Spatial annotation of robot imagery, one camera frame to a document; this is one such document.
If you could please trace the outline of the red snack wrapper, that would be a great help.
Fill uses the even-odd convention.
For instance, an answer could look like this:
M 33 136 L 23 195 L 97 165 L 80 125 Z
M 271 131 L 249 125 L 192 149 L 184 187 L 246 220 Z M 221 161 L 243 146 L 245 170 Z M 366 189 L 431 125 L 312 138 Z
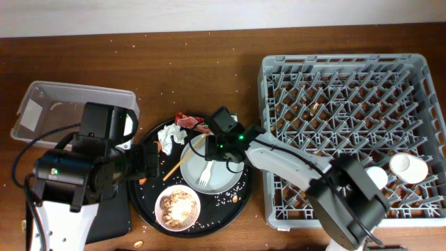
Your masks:
M 190 130 L 195 130 L 203 134 L 211 133 L 208 126 L 204 123 L 205 118 L 200 116 L 189 116 L 182 112 L 177 112 L 175 116 L 175 124 Z

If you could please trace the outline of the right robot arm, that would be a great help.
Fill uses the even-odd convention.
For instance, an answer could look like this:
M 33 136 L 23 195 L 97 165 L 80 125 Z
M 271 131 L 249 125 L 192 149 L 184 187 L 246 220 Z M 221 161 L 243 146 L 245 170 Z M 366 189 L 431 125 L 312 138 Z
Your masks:
M 285 179 L 307 196 L 330 238 L 346 250 L 356 250 L 373 235 L 390 203 L 366 169 L 351 155 L 321 157 L 285 144 L 265 129 L 245 128 L 226 107 L 205 118 L 212 132 L 205 158 L 243 163 Z

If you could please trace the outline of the white plastic fork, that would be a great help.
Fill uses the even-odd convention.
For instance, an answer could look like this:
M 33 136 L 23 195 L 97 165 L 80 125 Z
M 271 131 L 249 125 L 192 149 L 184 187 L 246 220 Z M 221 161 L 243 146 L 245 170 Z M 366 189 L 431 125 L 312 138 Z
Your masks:
M 205 187 L 208 184 L 210 177 L 211 177 L 211 169 L 212 169 L 213 163 L 214 163 L 213 160 L 209 161 L 208 164 L 206 165 L 206 168 L 202 171 L 202 173 L 199 177 L 199 180 L 197 181 L 197 185 L 200 188 Z

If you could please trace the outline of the white bowl with food scraps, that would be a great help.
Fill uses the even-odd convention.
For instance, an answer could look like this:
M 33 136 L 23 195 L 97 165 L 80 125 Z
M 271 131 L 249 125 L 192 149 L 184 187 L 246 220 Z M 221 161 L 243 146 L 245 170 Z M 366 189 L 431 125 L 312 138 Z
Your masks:
M 180 232 L 198 220 L 201 202 L 198 194 L 186 185 L 173 185 L 158 196 L 154 214 L 163 229 Z

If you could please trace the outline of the small white cup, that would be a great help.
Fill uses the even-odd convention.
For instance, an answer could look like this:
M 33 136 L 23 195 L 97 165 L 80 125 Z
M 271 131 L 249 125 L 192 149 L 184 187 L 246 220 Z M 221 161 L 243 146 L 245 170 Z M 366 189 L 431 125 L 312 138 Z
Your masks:
M 397 153 L 390 158 L 390 169 L 403 182 L 415 184 L 423 181 L 428 175 L 427 163 L 409 153 Z

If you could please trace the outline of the blue plastic cup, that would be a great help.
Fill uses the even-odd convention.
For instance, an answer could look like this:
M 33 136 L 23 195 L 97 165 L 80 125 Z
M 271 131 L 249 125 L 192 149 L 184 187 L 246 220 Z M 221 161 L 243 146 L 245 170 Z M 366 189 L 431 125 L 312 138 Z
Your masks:
M 365 169 L 365 172 L 369 175 L 379 190 L 382 190 L 387 185 L 387 173 L 381 167 L 368 167 Z

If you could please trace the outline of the grey plate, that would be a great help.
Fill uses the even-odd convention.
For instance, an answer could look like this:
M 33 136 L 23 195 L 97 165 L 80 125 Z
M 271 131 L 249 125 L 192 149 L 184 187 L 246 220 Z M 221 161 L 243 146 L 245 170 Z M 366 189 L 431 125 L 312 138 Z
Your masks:
M 210 168 L 210 179 L 206 186 L 199 186 L 197 181 L 202 171 L 207 167 L 208 161 L 197 156 L 190 150 L 188 144 L 185 145 L 180 158 L 184 158 L 188 153 L 191 156 L 180 165 L 180 172 L 185 182 L 197 192 L 216 195 L 231 189 L 242 176 L 244 170 L 243 163 L 229 163 L 229 169 L 226 168 L 225 162 L 215 161 Z

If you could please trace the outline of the wooden chopstick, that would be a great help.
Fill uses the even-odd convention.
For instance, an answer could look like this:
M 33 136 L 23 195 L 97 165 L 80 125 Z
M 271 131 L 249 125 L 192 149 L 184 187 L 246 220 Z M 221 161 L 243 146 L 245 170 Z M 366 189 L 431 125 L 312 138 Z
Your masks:
M 194 150 L 197 150 L 204 143 L 205 139 L 208 136 L 209 134 L 205 134 L 194 146 L 190 147 L 190 152 L 187 153 L 183 158 L 181 158 L 180 161 L 167 173 L 167 175 L 162 180 L 166 181 L 193 153 L 195 155 L 198 155 L 198 153 L 195 153 Z

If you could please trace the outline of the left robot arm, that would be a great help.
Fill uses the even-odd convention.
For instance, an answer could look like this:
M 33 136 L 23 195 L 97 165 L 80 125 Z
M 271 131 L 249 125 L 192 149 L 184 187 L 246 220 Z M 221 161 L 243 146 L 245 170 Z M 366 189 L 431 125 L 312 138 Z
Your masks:
M 37 159 L 21 188 L 31 216 L 28 250 L 83 250 L 102 201 L 116 196 L 120 183 L 159 174 L 156 143 L 120 144 L 137 132 L 131 109 L 88 102 L 79 123 Z

